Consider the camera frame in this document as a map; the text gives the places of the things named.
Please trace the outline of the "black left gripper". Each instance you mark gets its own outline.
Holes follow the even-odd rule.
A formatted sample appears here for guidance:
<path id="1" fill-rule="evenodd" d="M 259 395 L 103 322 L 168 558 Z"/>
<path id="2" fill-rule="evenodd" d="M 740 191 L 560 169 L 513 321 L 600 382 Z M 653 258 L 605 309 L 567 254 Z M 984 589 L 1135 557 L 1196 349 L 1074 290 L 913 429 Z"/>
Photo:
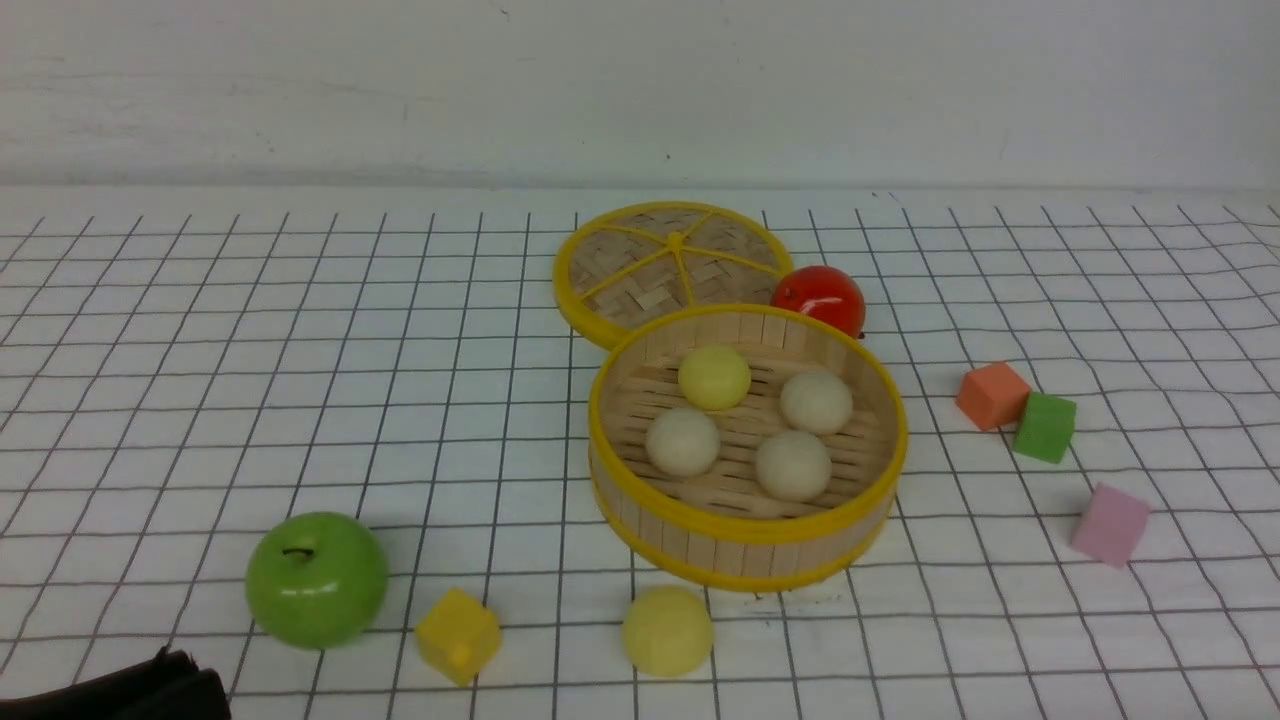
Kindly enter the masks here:
<path id="1" fill-rule="evenodd" d="M 229 719 L 221 678 L 184 651 L 108 675 L 1 702 L 3 719 Z"/>

